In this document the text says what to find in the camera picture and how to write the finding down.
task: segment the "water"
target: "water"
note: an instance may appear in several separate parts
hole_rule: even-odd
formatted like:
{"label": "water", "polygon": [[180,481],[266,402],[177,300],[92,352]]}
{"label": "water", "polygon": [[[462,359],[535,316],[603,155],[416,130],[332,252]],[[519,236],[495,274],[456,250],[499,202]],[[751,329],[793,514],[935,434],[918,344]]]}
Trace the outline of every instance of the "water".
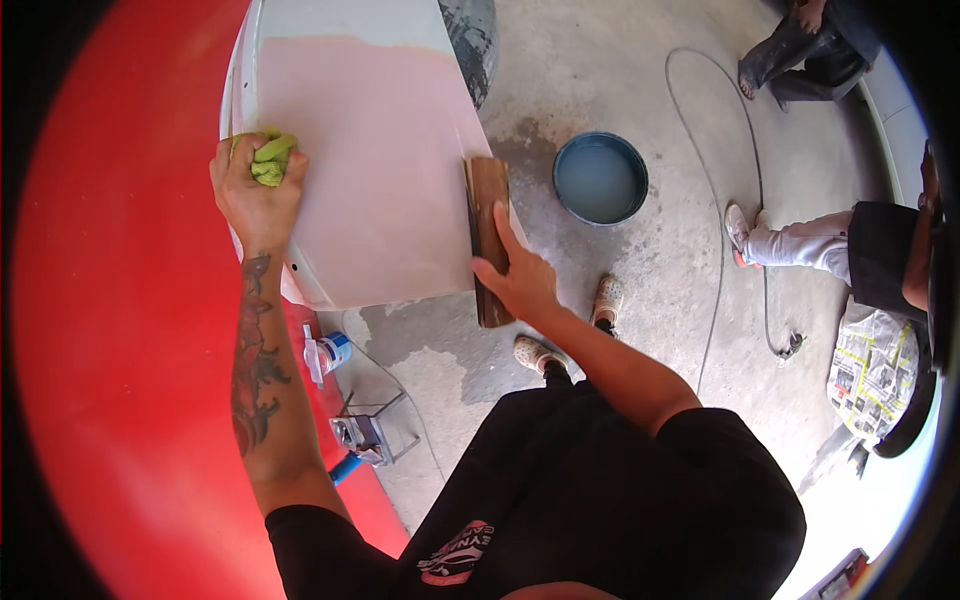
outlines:
{"label": "water", "polygon": [[604,224],[624,219],[637,192],[630,163],[606,146],[584,146],[564,153],[557,187],[570,210]]}

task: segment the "newspaper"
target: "newspaper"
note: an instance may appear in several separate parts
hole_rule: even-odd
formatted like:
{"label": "newspaper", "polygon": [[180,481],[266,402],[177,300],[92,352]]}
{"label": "newspaper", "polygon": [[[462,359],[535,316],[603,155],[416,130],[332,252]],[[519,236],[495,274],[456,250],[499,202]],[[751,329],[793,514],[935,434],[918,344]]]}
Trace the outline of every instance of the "newspaper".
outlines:
{"label": "newspaper", "polygon": [[827,396],[864,445],[873,447],[903,416],[919,363],[917,334],[905,317],[847,300]]}

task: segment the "wooden sanding block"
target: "wooden sanding block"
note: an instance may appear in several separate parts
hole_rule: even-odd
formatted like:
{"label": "wooden sanding block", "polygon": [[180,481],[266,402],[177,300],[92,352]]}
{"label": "wooden sanding block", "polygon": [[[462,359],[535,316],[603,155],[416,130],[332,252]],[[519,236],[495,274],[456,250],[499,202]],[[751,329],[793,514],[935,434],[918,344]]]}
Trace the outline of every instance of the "wooden sanding block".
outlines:
{"label": "wooden sanding block", "polygon": [[[478,157],[466,161],[467,200],[469,205],[470,243],[473,255],[482,256],[501,274],[510,269],[510,259],[503,248],[493,222],[493,207],[500,204],[510,215],[510,185],[507,163],[499,158]],[[477,296],[477,322],[487,329],[516,321],[480,280],[473,279]]]}

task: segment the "air hose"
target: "air hose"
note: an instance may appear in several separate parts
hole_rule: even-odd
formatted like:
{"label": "air hose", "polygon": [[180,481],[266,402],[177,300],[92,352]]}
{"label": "air hose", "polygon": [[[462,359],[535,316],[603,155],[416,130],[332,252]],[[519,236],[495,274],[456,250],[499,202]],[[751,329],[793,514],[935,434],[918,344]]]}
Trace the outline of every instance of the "air hose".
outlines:
{"label": "air hose", "polygon": [[[740,106],[743,108],[743,114],[747,117],[747,125],[750,127],[750,140],[754,145],[754,161],[756,163],[756,183],[759,187],[759,199],[760,199],[760,210],[763,209],[763,172],[760,170],[760,152],[756,148],[756,136],[754,134],[754,122],[750,119],[750,112],[747,111],[747,103],[744,102],[743,95],[740,92],[740,87],[736,84],[736,81],[727,72],[723,66],[717,62],[710,55],[697,50],[696,48],[675,48],[670,51],[670,54],[667,55],[666,61],[663,64],[663,75],[666,77],[666,88],[670,93],[670,100],[673,101],[673,108],[677,111],[677,116],[680,117],[680,122],[684,125],[684,130],[686,131],[686,136],[690,139],[690,144],[693,146],[693,150],[697,153],[697,158],[700,159],[700,166],[704,170],[704,175],[707,177],[707,183],[710,186],[710,193],[713,195],[713,204],[717,209],[717,217],[719,218],[720,224],[720,280],[717,282],[717,297],[716,302],[713,305],[713,318],[710,319],[710,331],[707,335],[707,344],[704,347],[704,360],[700,364],[700,374],[697,377],[697,396],[700,395],[700,386],[704,381],[704,370],[707,367],[707,357],[710,352],[710,345],[713,343],[713,330],[716,327],[717,322],[717,312],[720,309],[720,298],[723,293],[723,272],[724,266],[726,263],[726,240],[727,232],[726,227],[724,226],[724,209],[720,206],[720,199],[717,197],[716,186],[713,184],[713,178],[710,176],[710,170],[707,168],[707,162],[704,160],[703,153],[700,152],[700,147],[697,145],[697,140],[693,138],[693,133],[690,131],[690,126],[686,123],[684,118],[684,112],[680,109],[680,104],[677,102],[677,96],[673,91],[673,84],[670,81],[670,61],[678,54],[688,52],[690,54],[695,54],[697,56],[703,57],[709,60],[714,66],[720,69],[720,72],[724,74],[724,77],[727,78],[727,81],[730,82],[730,85],[736,90],[736,97],[740,100]],[[770,326],[768,325],[768,283],[767,283],[767,268],[763,267],[763,335],[767,340],[767,347],[770,349],[770,352],[779,358],[780,360],[788,360],[794,354],[796,354],[801,346],[804,344],[805,338],[796,331],[790,332],[789,347],[787,349],[776,349],[774,348],[773,342],[770,341]]]}

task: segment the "shirt logo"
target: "shirt logo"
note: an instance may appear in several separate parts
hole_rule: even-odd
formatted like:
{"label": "shirt logo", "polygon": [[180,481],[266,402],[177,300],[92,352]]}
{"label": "shirt logo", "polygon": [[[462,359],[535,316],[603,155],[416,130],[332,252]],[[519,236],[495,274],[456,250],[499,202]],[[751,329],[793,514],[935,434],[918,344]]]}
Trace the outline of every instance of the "shirt logo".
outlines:
{"label": "shirt logo", "polygon": [[484,521],[471,521],[453,540],[417,562],[420,579],[431,586],[456,586],[465,583],[473,567],[483,556],[493,537],[493,526]]}

